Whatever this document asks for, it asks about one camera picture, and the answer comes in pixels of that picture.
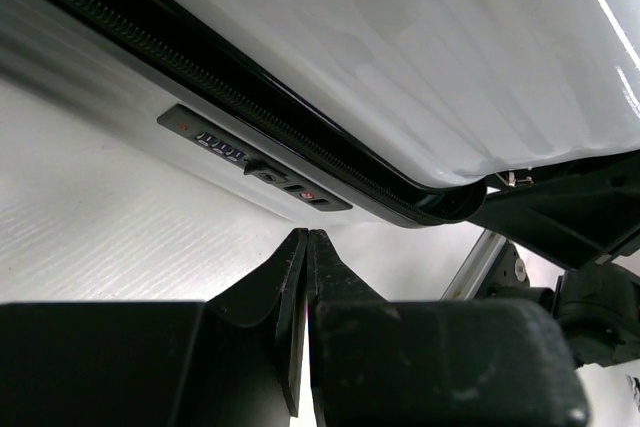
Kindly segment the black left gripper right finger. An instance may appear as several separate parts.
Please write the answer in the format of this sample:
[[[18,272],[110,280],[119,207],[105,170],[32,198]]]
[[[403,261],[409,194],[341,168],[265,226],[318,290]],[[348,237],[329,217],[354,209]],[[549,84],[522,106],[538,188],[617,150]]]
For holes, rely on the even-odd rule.
[[[323,230],[307,250],[311,390],[320,426],[397,426],[400,317]]]

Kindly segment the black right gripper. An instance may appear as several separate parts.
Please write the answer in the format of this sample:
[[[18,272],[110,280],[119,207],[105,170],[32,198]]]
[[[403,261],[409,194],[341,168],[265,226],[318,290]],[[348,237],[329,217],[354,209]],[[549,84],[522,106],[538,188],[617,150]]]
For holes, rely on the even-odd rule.
[[[487,196],[471,222],[563,269],[554,289],[502,288],[560,325],[577,366],[639,357],[639,277],[616,264],[639,250],[636,152],[537,169],[532,184]]]

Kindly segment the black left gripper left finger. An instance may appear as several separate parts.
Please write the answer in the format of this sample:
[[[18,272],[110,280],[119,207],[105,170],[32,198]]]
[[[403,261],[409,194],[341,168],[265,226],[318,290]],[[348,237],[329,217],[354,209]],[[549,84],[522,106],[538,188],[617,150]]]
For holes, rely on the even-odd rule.
[[[295,417],[306,321],[308,231],[294,229],[271,256],[208,303],[214,314],[217,417]]]

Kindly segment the black white space suitcase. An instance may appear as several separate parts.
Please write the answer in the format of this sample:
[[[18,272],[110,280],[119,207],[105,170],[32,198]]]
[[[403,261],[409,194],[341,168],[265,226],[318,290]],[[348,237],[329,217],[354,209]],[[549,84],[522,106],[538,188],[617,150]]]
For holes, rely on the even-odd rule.
[[[639,155],[639,0],[1,0],[1,68],[286,216],[470,220]]]

